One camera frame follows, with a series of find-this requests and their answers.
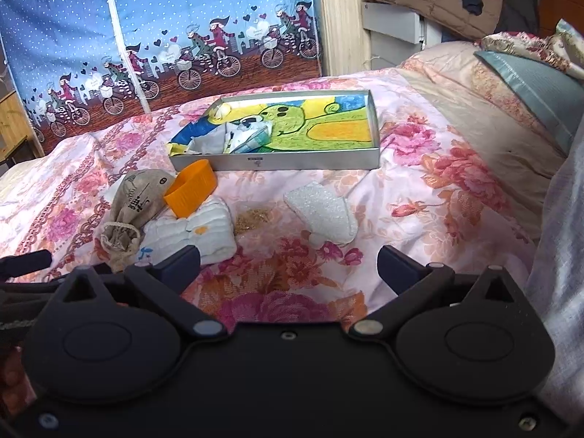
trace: pink bed sheet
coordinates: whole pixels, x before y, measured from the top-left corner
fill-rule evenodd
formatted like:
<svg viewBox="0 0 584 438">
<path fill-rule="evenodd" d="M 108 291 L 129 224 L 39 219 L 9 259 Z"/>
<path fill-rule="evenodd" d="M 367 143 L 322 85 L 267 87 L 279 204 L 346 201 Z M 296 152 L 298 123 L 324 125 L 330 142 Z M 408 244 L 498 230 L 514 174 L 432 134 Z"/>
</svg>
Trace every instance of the pink bed sheet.
<svg viewBox="0 0 584 438">
<path fill-rule="evenodd" d="M 369 89 L 381 127 L 381 167 L 364 171 L 218 173 L 215 194 L 230 207 L 269 203 L 270 223 L 238 239 L 231 260 L 205 268 L 183 297 L 229 328 L 242 320 L 338 320 L 349 325 L 395 294 L 379 278 L 379 249 L 392 244 L 422 264 L 460 272 L 504 265 L 522 284 L 535 247 L 513 217 L 489 168 L 447 120 L 394 69 L 320 78 L 251 92 Z M 63 140 L 0 205 L 0 256 L 38 249 L 50 269 L 20 281 L 47 281 L 76 265 L 107 261 L 99 243 L 109 204 L 103 193 L 128 171 L 172 170 L 165 142 L 200 116 L 208 97 L 128 118 Z M 355 240 L 315 249 L 283 194 L 317 181 L 348 199 Z"/>
</svg>

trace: beige bed sheet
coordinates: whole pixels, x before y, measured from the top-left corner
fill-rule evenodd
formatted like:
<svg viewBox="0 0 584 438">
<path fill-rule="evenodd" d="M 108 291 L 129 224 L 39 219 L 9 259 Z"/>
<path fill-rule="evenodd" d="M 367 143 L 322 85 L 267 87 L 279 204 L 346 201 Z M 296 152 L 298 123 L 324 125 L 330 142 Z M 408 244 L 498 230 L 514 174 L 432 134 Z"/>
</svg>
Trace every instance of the beige bed sheet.
<svg viewBox="0 0 584 438">
<path fill-rule="evenodd" d="M 0 204 L 8 201 L 12 188 L 25 178 L 31 170 L 44 162 L 43 158 L 37 158 L 23 163 L 18 163 L 0 177 Z"/>
<path fill-rule="evenodd" d="M 484 159 L 511 199 L 518 222 L 537 243 L 545 193 L 565 155 L 465 87 L 454 82 L 436 84 L 418 72 L 398 71 Z"/>
</svg>

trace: teal pillow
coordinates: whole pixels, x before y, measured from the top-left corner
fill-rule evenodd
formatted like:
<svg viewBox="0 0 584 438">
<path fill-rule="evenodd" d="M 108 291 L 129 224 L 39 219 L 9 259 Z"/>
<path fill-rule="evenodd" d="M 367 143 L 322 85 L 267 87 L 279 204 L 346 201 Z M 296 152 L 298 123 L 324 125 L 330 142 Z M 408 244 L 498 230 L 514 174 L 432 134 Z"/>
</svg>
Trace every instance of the teal pillow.
<svg viewBox="0 0 584 438">
<path fill-rule="evenodd" d="M 493 51 L 475 54 L 491 66 L 566 153 L 584 114 L 584 89 L 541 62 Z"/>
</svg>

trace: screw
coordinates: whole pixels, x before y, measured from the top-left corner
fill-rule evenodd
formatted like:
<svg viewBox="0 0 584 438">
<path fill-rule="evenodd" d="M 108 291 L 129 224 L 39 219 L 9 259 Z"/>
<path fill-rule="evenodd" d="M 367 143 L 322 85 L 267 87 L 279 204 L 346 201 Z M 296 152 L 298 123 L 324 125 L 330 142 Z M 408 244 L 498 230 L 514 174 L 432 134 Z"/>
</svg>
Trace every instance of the screw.
<svg viewBox="0 0 584 438">
<path fill-rule="evenodd" d="M 537 426 L 537 420 L 532 416 L 524 416 L 519 420 L 519 428 L 523 431 L 533 431 Z"/>
<path fill-rule="evenodd" d="M 282 339 L 284 339 L 285 341 L 293 341 L 294 339 L 296 339 L 298 336 L 294 331 L 284 331 L 280 337 Z"/>
<path fill-rule="evenodd" d="M 353 329 L 363 336 L 375 336 L 383 331 L 383 324 L 373 319 L 362 319 L 354 324 Z"/>
<path fill-rule="evenodd" d="M 196 323 L 195 326 L 193 326 L 193 331 L 199 336 L 217 336 L 223 331 L 223 324 L 212 319 L 206 319 Z"/>
<path fill-rule="evenodd" d="M 46 430 L 56 430 L 59 427 L 59 420 L 53 414 L 40 414 L 39 424 Z"/>
</svg>

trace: printed curtain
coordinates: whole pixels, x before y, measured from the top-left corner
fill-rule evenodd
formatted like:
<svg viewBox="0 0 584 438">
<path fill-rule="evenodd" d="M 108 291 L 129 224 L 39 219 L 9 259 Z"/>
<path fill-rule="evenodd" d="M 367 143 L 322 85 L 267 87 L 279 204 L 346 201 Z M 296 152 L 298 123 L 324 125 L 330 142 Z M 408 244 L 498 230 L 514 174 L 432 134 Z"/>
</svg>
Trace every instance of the printed curtain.
<svg viewBox="0 0 584 438">
<path fill-rule="evenodd" d="M 108 0 L 0 0 L 7 61 L 46 153 L 144 104 L 322 73 L 314 0 L 113 1 L 117 17 Z"/>
</svg>

